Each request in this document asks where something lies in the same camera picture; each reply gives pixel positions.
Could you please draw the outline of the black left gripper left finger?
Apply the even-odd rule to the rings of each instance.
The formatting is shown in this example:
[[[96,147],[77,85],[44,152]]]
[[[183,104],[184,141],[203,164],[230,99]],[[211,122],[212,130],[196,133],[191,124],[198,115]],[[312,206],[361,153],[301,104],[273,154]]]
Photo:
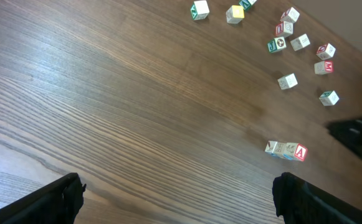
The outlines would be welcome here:
[[[73,224],[86,185],[69,173],[0,209],[0,224]]]

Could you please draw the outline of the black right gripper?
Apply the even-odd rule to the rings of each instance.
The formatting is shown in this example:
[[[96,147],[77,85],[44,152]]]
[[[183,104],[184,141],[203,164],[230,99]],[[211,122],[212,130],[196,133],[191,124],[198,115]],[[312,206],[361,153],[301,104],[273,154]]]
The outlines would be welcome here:
[[[326,124],[330,135],[362,160],[362,117]]]

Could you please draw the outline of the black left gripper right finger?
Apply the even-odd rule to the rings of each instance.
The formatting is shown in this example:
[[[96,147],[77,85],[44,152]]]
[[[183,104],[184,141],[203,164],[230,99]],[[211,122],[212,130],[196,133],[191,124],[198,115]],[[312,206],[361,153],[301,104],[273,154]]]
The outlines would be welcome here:
[[[289,172],[274,179],[272,195],[286,224],[362,223],[362,210]]]

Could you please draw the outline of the red A wooden block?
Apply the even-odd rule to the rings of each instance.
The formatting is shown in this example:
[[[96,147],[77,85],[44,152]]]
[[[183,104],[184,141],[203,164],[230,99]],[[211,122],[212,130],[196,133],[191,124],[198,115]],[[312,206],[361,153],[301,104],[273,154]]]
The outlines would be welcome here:
[[[307,156],[308,149],[295,142],[288,142],[285,145],[283,156],[289,160],[304,161]]]

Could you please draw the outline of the blue bottom tower block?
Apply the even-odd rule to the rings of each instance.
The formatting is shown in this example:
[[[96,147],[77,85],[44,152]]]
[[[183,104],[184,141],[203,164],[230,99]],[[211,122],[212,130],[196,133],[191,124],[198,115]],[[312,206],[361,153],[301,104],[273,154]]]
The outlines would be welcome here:
[[[270,155],[275,155],[275,148],[277,146],[278,142],[277,141],[268,141],[267,142],[267,146],[265,148],[265,152],[267,154],[270,154]]]

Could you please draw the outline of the blue letter wooden block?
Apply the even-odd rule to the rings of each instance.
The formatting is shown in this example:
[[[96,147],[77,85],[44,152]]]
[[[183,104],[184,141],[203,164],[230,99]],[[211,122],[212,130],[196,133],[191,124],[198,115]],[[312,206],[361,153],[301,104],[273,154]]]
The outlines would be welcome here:
[[[277,142],[274,150],[273,150],[273,155],[280,157],[282,159],[285,159],[286,157],[284,156],[285,153],[285,146],[286,144],[284,142]]]

